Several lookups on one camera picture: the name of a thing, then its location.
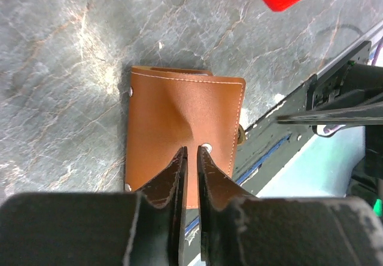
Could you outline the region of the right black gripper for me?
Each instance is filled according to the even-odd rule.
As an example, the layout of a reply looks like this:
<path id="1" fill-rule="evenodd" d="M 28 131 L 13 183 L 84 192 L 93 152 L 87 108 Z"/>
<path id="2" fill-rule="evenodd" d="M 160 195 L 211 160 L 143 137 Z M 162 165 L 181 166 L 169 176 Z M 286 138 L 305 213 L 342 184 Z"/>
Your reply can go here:
<path id="1" fill-rule="evenodd" d="M 371 48 L 363 41 L 346 53 L 308 91 L 308 111 L 278 116 L 277 123 L 382 125 L 382 68 L 368 64 Z"/>

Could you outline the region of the brown leather card holder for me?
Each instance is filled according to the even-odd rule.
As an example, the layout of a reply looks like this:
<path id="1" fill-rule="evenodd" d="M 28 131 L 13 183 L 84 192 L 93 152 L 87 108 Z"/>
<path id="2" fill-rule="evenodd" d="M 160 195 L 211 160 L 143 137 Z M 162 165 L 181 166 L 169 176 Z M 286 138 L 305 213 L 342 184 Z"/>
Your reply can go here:
<path id="1" fill-rule="evenodd" d="M 130 73 L 125 183 L 137 190 L 186 147 L 188 209 L 198 207 L 197 149 L 220 170 L 235 164 L 245 80 L 206 70 L 133 66 Z"/>

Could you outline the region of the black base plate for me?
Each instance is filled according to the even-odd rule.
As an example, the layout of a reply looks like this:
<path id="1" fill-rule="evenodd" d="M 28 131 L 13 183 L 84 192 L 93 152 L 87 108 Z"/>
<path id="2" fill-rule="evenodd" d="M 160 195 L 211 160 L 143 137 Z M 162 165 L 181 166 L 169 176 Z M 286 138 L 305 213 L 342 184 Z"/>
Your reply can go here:
<path id="1" fill-rule="evenodd" d="M 233 180 L 257 195 L 313 136 L 308 126 L 277 124 L 278 115 L 302 112 L 306 91 L 296 90 L 248 129 L 247 141 L 238 147 Z"/>

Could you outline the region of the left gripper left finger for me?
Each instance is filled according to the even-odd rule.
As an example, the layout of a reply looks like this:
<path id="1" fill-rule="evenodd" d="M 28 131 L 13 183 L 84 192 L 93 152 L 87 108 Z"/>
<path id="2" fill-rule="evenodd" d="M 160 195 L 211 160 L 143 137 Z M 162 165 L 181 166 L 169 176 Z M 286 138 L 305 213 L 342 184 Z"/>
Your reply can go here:
<path id="1" fill-rule="evenodd" d="M 131 192 L 25 192 L 1 205 L 2 265 L 182 265 L 187 148 Z"/>

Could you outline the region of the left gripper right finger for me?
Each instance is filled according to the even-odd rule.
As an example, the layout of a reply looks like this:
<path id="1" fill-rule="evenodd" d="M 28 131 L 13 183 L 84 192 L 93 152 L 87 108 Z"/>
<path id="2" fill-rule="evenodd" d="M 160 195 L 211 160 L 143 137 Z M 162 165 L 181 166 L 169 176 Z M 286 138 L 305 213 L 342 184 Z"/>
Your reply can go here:
<path id="1" fill-rule="evenodd" d="M 382 222 L 358 197 L 257 198 L 197 151 L 207 265 L 381 265 Z"/>

